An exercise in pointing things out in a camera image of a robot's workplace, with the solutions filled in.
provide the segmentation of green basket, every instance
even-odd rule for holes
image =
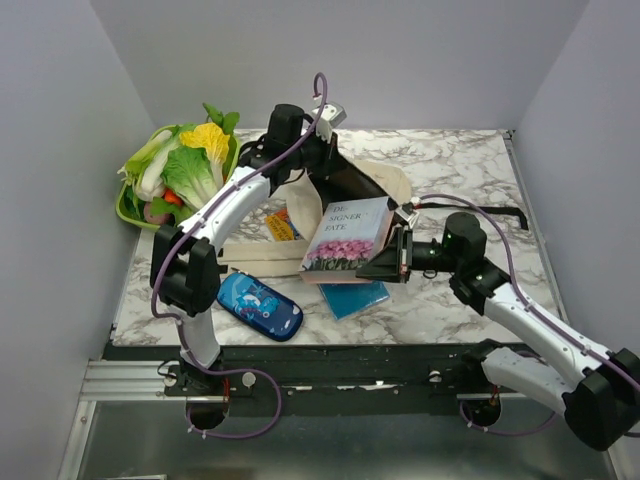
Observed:
[[[153,135],[151,135],[151,138],[149,140],[154,138],[160,132],[173,127],[175,127],[175,125],[167,125],[166,127],[159,128],[153,133]],[[227,173],[227,178],[231,176],[231,174],[236,168],[236,165],[238,164],[238,153],[240,152],[240,145],[238,144],[238,139],[235,137],[235,135],[231,135],[231,137],[229,138],[229,149],[233,152],[233,160],[231,160],[231,165],[229,166],[229,172]],[[129,212],[127,212],[127,209],[124,206],[124,192],[127,189],[127,186],[128,185],[126,184],[122,186],[122,190],[120,190],[120,194],[118,195],[118,199],[116,200],[116,214],[125,222],[131,223],[132,225],[135,225],[140,228],[146,228],[148,230],[153,230],[153,231],[160,228],[160,225],[153,225],[151,223],[142,222],[140,220],[136,220],[135,218],[132,218],[129,216]]]

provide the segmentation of bag strap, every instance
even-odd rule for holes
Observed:
[[[471,210],[473,208],[467,207],[466,205],[449,205],[446,203],[436,203],[436,202],[427,202],[422,203],[421,208],[458,208],[460,210]],[[522,230],[529,230],[529,222],[527,221],[527,216],[524,214],[522,209],[519,207],[478,207],[485,213],[490,213],[492,215],[509,215],[512,217],[517,217],[520,220],[520,228]]]

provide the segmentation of blue book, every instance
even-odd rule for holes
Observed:
[[[325,283],[319,287],[336,320],[342,320],[390,297],[382,282]]]

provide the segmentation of marble surface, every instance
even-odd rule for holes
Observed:
[[[239,132],[241,141],[262,131]],[[400,166],[409,177],[413,194],[450,193],[480,205],[519,205],[524,209],[516,179],[499,132],[469,130],[339,131],[340,149],[347,158]],[[229,243],[272,241],[265,215],[283,206],[271,199],[250,214]],[[414,238],[440,238],[444,220],[455,210],[424,210]],[[537,245],[530,231],[514,217],[495,217],[506,231],[514,252],[522,287],[545,308],[556,312]],[[487,255],[506,269],[504,248],[488,222]],[[150,311],[149,271],[153,235],[143,231],[116,319],[113,342],[118,346],[178,345],[170,320],[157,320]],[[477,342],[485,338],[518,341],[511,332],[463,306],[448,287],[447,274],[427,280],[414,273],[406,285],[388,284],[391,299],[337,322],[318,287],[299,277],[267,278],[264,282],[302,307],[305,318],[287,344],[420,344]],[[277,344],[215,306],[213,319],[223,345]]]

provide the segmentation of book cover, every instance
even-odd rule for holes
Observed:
[[[346,285],[325,283],[318,286],[336,320],[342,320],[390,297],[389,290],[382,282]]]
[[[355,271],[380,252],[392,216],[389,197],[329,204],[302,259],[302,279],[307,283],[368,283],[356,278]]]

